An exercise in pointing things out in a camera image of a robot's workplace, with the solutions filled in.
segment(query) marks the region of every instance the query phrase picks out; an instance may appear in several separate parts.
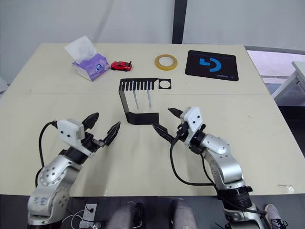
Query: tape roll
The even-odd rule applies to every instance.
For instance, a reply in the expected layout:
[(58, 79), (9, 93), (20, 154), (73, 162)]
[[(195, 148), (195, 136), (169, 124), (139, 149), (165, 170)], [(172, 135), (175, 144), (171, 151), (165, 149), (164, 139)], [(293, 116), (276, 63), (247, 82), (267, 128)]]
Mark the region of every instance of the tape roll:
[[(169, 65), (169, 66), (165, 66), (165, 65), (162, 65), (160, 64), (159, 60), (162, 58), (162, 57), (169, 57), (173, 60), (173, 64), (172, 65)], [(157, 56), (156, 59), (154, 60), (154, 63), (155, 65), (160, 68), (161, 70), (165, 70), (165, 71), (168, 71), (168, 70), (172, 70), (174, 69), (175, 67), (177, 67), (177, 59), (172, 56), (172, 55), (168, 55), (168, 54), (163, 54), (163, 55), (160, 55), (160, 56)]]

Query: beige table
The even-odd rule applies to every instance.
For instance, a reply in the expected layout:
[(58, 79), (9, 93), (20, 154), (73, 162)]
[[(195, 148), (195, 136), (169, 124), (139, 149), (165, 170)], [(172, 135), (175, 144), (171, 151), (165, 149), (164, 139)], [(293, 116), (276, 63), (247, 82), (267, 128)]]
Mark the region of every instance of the beige table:
[[(272, 100), (242, 46), (97, 44), (108, 58), (133, 61), (130, 72), (108, 71), (94, 82), (74, 72), (64, 44), (43, 44), (24, 66), (0, 100), (0, 193), (30, 195), (40, 168), (38, 136), (43, 125), (53, 119), (84, 119), (99, 112), (93, 133), (104, 137), (109, 127), (121, 121), (117, 138), (100, 149), (73, 185), (72, 196), (178, 196), (214, 195), (210, 187), (191, 187), (178, 181), (169, 161), (169, 143), (149, 125), (127, 123), (118, 95), (121, 78), (171, 78), (172, 90), (153, 90), (152, 110), (159, 112), (160, 124), (174, 134), (179, 120), (167, 107), (185, 109), (199, 106), (207, 125), (206, 133), (221, 136), (243, 169), (253, 194), (284, 194), (292, 185), (294, 193), (304, 193), (304, 157), (285, 120)], [(234, 54), (238, 82), (184, 74), (188, 50)], [(173, 54), (175, 70), (157, 69), (158, 54)], [(138, 92), (142, 111), (149, 111), (147, 97)], [(135, 110), (132, 94), (127, 93)], [(67, 146), (48, 129), (42, 142), (45, 162), (50, 162)], [(193, 182), (207, 182), (200, 159), (180, 142), (174, 149), (178, 173)]]

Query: black mouse pad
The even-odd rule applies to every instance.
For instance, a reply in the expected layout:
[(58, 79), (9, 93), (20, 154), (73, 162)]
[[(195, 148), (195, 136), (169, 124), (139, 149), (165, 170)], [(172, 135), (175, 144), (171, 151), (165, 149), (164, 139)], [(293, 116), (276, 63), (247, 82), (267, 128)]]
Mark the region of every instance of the black mouse pad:
[(238, 81), (236, 57), (234, 55), (189, 50), (185, 74)]

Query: toy car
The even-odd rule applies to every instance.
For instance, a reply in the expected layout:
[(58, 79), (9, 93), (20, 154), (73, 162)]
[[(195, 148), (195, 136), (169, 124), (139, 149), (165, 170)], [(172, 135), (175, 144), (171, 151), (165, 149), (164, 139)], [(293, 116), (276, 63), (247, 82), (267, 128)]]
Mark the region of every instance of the toy car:
[(132, 68), (132, 62), (130, 61), (129, 63), (123, 62), (123, 61), (118, 61), (118, 62), (113, 62), (110, 66), (110, 69), (112, 70), (120, 70), (120, 71), (130, 71)]

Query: tissue box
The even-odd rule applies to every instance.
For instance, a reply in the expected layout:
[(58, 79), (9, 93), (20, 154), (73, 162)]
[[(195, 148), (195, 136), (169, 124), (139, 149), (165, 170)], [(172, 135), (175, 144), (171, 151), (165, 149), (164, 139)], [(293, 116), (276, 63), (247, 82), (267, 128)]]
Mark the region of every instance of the tissue box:
[(90, 81), (95, 80), (109, 69), (106, 57), (99, 53), (93, 56), (90, 60), (84, 60), (81, 63), (76, 63), (76, 61), (74, 61), (72, 65), (80, 76)]

